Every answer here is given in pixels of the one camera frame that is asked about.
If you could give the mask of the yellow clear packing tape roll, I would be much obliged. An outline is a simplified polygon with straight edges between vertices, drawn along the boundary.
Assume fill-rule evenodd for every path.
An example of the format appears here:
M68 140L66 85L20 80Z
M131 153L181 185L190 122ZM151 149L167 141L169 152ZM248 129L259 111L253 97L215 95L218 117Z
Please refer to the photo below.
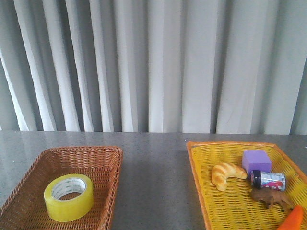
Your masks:
M79 173L58 177L45 188L44 200L52 220L77 220L86 215L94 205L92 180Z

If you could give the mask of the grey pleated curtain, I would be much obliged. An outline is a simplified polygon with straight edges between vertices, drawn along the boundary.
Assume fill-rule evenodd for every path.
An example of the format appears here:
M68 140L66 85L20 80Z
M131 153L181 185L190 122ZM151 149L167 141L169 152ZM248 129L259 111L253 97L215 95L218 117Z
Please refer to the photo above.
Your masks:
M3 0L0 128L306 134L304 0Z

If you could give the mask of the toy croissant bread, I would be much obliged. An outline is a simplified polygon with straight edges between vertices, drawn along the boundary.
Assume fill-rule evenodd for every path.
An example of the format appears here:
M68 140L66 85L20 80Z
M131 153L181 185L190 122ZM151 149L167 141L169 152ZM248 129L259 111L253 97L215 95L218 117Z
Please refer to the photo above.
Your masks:
M222 162L215 165L212 169L212 183L217 190L225 191L227 188L227 179L234 177L238 179L246 179L248 174L246 171L232 163Z

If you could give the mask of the purple foam block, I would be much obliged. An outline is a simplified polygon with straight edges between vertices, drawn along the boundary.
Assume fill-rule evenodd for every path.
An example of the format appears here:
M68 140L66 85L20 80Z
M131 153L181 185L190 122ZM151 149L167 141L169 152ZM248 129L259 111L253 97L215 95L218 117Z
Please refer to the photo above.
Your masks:
M270 172L272 169L272 162L264 150L245 150L242 155L241 164L248 174L252 170Z

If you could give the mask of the yellow woven plastic basket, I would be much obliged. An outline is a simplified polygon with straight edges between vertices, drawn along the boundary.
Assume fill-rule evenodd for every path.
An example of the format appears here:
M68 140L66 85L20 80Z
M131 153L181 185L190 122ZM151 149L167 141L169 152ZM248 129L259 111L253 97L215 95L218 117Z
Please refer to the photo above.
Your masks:
M218 191L212 183L212 169L227 162L241 166L246 150L264 150L272 162L272 172L286 176L285 193L295 205L307 208L307 177L276 145L265 142L187 142L189 160L208 230L275 230L289 215L279 204L267 209L262 201L253 201L248 180L229 178L227 189Z

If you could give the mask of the small labelled jar black lid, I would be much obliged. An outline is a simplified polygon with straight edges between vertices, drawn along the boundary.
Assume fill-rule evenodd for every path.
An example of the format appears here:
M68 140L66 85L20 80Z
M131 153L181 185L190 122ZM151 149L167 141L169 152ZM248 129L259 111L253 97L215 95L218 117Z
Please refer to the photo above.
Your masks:
M265 187L277 191L284 191L286 189L286 177L283 173L252 170L250 173L250 182L257 189Z

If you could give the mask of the brown toy boar figure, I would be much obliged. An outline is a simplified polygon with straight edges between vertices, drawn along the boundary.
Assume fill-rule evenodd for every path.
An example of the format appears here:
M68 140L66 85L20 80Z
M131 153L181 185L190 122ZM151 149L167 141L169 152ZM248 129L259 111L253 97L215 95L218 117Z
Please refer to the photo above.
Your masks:
M261 189L253 188L250 195L254 201L263 201L266 204L267 209L271 209L274 204L279 204L282 207L282 212L294 209L293 202L283 191L278 191L268 187Z

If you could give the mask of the brown wicker basket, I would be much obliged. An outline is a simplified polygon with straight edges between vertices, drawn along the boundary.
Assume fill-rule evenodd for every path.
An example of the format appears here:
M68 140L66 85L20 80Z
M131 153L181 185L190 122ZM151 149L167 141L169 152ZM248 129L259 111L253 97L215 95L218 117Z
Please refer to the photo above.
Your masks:
M2 230L109 230L123 151L116 146L57 147L43 151L0 209ZM71 173L88 176L94 186L94 205L80 219L52 220L44 190L54 179Z

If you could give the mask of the orange toy carrot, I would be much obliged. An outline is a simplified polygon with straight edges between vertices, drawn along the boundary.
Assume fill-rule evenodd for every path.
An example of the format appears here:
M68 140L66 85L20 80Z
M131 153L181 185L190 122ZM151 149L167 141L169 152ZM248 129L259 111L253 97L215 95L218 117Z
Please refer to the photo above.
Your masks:
M303 221L303 215L303 207L301 205L295 206L277 230L299 230Z

